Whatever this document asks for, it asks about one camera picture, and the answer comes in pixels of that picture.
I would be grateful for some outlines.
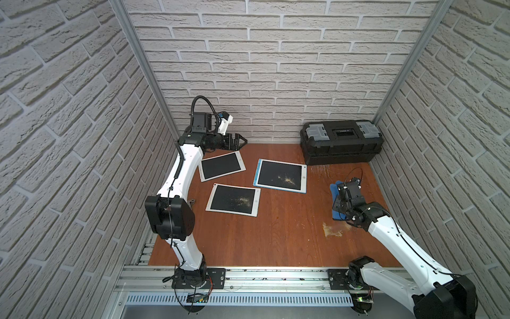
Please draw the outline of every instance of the metal grate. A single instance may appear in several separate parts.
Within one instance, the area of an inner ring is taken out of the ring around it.
[[[188,292],[177,292],[183,305]],[[178,305],[174,292],[130,292],[126,305]],[[348,293],[213,292],[209,306],[352,307]]]

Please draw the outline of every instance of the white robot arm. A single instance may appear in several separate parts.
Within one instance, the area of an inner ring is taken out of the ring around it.
[[[205,100],[213,113],[195,113],[198,99]],[[214,130],[211,129],[212,116],[216,119]],[[190,125],[176,142],[178,156],[170,175],[157,196],[148,196],[145,200],[152,232],[159,234],[172,246],[179,259],[179,277],[192,286],[205,282],[206,261],[193,238],[195,214],[187,202],[188,190],[205,150],[237,151],[247,144],[241,135],[226,132],[232,120],[232,116],[226,112],[216,113],[207,98],[197,96],[191,104]]]
[[[377,238],[415,282],[384,270],[364,256],[349,263],[347,283],[351,287],[376,287],[404,305],[416,318],[475,318],[474,284],[435,261],[379,203],[367,204],[360,188],[361,181],[357,178],[338,185],[333,210],[345,215],[350,225],[363,228]]]

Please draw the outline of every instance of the wooden board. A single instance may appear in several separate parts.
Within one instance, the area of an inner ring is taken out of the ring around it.
[[[205,157],[224,154],[215,151]],[[246,171],[200,182],[195,172],[188,199],[195,199],[193,235],[208,266],[341,267],[367,255],[384,267],[400,266],[390,252],[363,229],[331,217],[329,185],[344,181],[355,167],[363,169],[362,194],[367,203],[386,204],[368,163],[308,166],[307,193],[262,188],[255,218],[205,208],[214,183],[253,187],[260,158],[304,164],[298,144],[248,144],[241,149]],[[349,178],[361,177],[356,169]],[[149,265],[173,266],[177,257],[158,237]]]

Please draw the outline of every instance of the toolbox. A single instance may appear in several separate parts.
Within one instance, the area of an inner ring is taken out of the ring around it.
[[[299,135],[307,165],[368,162],[383,144],[379,129],[369,121],[309,122]]]

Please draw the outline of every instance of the white brick wall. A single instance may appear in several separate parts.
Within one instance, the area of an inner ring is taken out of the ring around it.
[[[296,120],[371,119],[436,5],[433,0],[125,3],[180,129],[191,100],[183,97],[201,94],[218,110],[232,112],[236,130],[252,142],[297,142]],[[262,111],[261,105],[272,107]],[[280,125],[255,124],[268,118]]]
[[[0,1],[0,65],[0,318],[99,317],[170,131],[108,1]]]
[[[490,318],[510,315],[509,8],[454,2],[379,124],[372,161],[402,227],[469,274]]]

